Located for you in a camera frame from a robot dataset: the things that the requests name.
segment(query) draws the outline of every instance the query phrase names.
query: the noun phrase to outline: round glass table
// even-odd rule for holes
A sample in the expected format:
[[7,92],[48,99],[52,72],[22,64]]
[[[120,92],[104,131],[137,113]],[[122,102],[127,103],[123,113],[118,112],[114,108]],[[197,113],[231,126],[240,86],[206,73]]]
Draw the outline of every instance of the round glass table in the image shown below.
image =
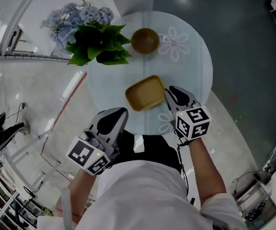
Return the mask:
[[90,62],[87,82],[95,105],[101,111],[127,108],[129,119],[125,129],[133,134],[162,135],[172,131],[165,101],[136,112],[128,104],[125,91],[146,77],[158,75],[166,88],[170,85],[184,88],[193,93],[201,105],[205,104],[212,86],[212,62],[204,40],[188,23],[163,12],[136,12],[114,24],[126,24],[121,33],[127,38],[140,28],[151,28],[159,34],[160,46],[151,55],[140,55],[131,44],[123,45],[132,55],[127,58],[129,65]]

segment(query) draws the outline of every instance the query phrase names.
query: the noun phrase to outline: wooden tray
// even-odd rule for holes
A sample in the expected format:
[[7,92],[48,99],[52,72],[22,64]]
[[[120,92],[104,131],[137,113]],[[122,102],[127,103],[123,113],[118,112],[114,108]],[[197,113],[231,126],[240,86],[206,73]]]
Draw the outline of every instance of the wooden tray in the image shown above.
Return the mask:
[[159,76],[153,75],[129,87],[125,96],[135,111],[143,111],[165,99],[165,87]]

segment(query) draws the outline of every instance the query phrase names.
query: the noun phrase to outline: white floor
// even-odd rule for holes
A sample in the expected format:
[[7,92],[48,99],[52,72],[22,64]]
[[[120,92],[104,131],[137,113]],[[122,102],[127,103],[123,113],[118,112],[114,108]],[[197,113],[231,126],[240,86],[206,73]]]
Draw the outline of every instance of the white floor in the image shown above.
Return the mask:
[[[54,209],[62,188],[69,184],[69,172],[78,171],[77,166],[65,159],[65,151],[73,137],[79,136],[99,112],[92,101],[85,76],[86,68],[64,63],[0,64],[0,113],[6,112],[7,116],[14,114],[19,104],[24,102],[27,107],[20,112],[19,120],[27,118],[31,127],[30,135],[17,134],[16,143],[10,142],[3,152],[9,156],[30,139],[54,127],[46,143],[44,138],[31,146],[29,155],[18,164],[23,175],[32,182],[41,172],[50,171],[51,164],[57,160],[61,162],[58,168],[61,172],[54,173],[38,192],[39,202],[50,209]],[[232,192],[232,180],[255,169],[255,162],[236,124],[214,93],[211,92],[206,106],[213,117],[213,124],[203,140],[228,191]],[[5,128],[14,125],[15,121],[16,115],[10,117]],[[164,137],[170,146],[176,147],[177,137],[173,133]],[[189,180],[188,197],[197,199],[188,148],[182,148],[181,153]],[[91,194],[96,197],[97,183]],[[195,206],[199,207],[199,200],[196,200]]]

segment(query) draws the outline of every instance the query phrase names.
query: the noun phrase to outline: wooden bowl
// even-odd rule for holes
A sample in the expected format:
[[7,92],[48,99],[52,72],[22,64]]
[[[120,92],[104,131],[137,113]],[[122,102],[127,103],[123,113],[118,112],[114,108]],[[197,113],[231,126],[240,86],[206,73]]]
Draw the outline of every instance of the wooden bowl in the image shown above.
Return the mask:
[[140,54],[147,55],[158,49],[160,38],[150,28],[141,28],[132,35],[132,47]]

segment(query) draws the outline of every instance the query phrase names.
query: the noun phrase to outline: white sleeve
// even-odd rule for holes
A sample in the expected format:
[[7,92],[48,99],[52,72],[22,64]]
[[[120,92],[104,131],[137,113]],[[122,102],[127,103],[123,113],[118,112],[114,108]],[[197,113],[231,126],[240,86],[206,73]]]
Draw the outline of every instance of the white sleeve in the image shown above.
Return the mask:
[[201,215],[213,221],[213,225],[226,229],[246,230],[239,209],[230,194],[216,194],[207,199],[200,209]]
[[[72,222],[72,229],[76,228],[76,224]],[[38,217],[38,230],[65,230],[62,217]]]

